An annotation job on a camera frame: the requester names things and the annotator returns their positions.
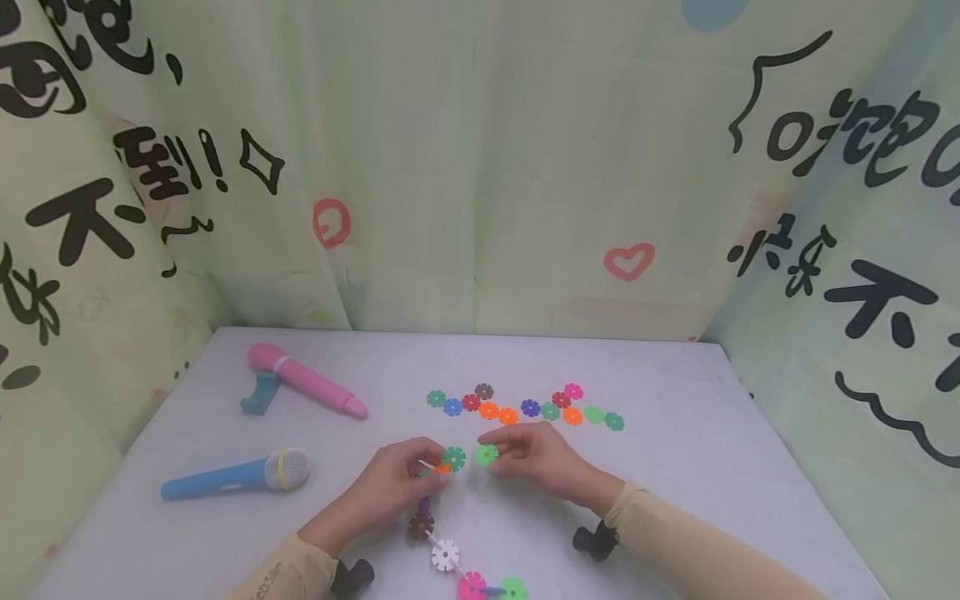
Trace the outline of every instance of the red heart drawing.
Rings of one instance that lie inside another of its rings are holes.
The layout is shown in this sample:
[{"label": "red heart drawing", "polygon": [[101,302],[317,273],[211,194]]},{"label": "red heart drawing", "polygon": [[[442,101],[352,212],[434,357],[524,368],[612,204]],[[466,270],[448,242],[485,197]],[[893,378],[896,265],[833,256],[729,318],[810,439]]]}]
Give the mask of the red heart drawing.
[{"label": "red heart drawing", "polygon": [[[640,258],[640,261],[634,266],[633,269],[627,271],[619,265],[616,264],[617,260],[627,261],[628,266],[629,262],[634,259],[634,257],[643,252],[643,256]],[[654,250],[653,244],[647,244],[646,242],[640,242],[630,248],[614,248],[613,250],[607,252],[607,255],[604,256],[603,266],[607,268],[607,271],[617,279],[623,279],[624,281],[633,281],[637,277],[643,275],[643,272],[647,270],[647,267],[650,266],[650,263],[654,261],[654,254],[657,251]]]},{"label": "red heart drawing", "polygon": [[[327,209],[336,210],[340,213],[340,230],[330,237],[324,237],[330,231],[330,228],[320,224],[320,215]],[[313,234],[317,236],[320,245],[327,250],[336,248],[347,241],[347,237],[350,235],[350,225],[350,212],[344,203],[336,198],[324,198],[313,205]]]}]

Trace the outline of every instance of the microphone grille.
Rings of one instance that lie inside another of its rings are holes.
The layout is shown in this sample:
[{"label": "microphone grille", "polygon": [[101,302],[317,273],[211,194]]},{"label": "microphone grille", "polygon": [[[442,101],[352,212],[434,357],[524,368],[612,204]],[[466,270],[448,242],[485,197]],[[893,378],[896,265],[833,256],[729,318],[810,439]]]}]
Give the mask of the microphone grille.
[{"label": "microphone grille", "polygon": [[310,457],[299,448],[283,448],[267,458],[263,475],[274,490],[292,490],[310,475]]}]

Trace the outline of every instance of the person's left hand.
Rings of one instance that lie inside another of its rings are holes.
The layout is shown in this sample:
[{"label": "person's left hand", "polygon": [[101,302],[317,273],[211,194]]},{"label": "person's left hand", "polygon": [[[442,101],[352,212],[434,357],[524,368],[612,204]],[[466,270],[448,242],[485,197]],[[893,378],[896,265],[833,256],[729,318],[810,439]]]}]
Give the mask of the person's left hand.
[{"label": "person's left hand", "polygon": [[442,490],[449,474],[418,475],[428,470],[420,461],[435,466],[443,456],[444,447],[429,438],[383,446],[346,492],[300,528],[300,539],[336,557],[360,534]]}]

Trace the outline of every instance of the hand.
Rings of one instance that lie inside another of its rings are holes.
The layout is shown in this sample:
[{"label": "hand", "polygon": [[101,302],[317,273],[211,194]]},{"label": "hand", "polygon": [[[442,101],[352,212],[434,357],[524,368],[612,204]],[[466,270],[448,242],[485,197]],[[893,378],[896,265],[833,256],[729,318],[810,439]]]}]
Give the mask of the hand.
[{"label": "hand", "polygon": [[420,461],[436,466],[443,456],[444,447],[428,438],[380,448],[347,491],[300,528],[300,539],[336,557],[360,534],[442,490],[449,474],[418,475],[428,469]]},{"label": "hand", "polygon": [[592,510],[603,518],[624,482],[577,454],[553,425],[544,421],[508,425],[477,439],[493,444],[500,457],[488,471],[497,477],[528,479],[550,495]]}]

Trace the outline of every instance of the blue toy microphone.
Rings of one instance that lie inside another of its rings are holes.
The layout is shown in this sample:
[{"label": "blue toy microphone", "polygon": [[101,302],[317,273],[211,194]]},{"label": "blue toy microphone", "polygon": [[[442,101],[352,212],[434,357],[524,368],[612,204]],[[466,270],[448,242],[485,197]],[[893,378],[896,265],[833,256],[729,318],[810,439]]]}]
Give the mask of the blue toy microphone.
[{"label": "blue toy microphone", "polygon": [[171,479],[160,486],[164,500],[182,500],[234,490],[292,490],[310,475],[310,458],[299,448],[282,448],[267,458]]}]

